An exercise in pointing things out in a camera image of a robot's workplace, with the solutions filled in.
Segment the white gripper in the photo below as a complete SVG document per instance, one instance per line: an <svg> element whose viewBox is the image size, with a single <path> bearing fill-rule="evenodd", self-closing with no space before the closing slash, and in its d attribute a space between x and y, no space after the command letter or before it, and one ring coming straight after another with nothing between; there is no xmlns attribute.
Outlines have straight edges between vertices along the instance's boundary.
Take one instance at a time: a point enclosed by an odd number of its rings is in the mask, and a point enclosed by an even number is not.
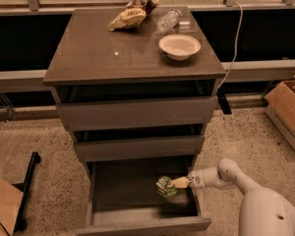
<svg viewBox="0 0 295 236"><path fill-rule="evenodd" d="M178 189L203 189L205 184L204 173L202 170L191 171L187 177L179 177L170 181L170 186Z"/></svg>

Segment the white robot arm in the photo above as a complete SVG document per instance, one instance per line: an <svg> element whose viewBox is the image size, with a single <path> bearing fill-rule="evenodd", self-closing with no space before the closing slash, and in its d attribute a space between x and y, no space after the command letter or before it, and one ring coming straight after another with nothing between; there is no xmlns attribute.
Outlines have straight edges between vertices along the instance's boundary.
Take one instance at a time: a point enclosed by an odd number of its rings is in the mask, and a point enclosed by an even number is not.
<svg viewBox="0 0 295 236"><path fill-rule="evenodd" d="M193 170L170 185L179 189L224 189L234 185L243 195L238 236L295 236L295 206L257 183L230 158L220 159L215 167Z"/></svg>

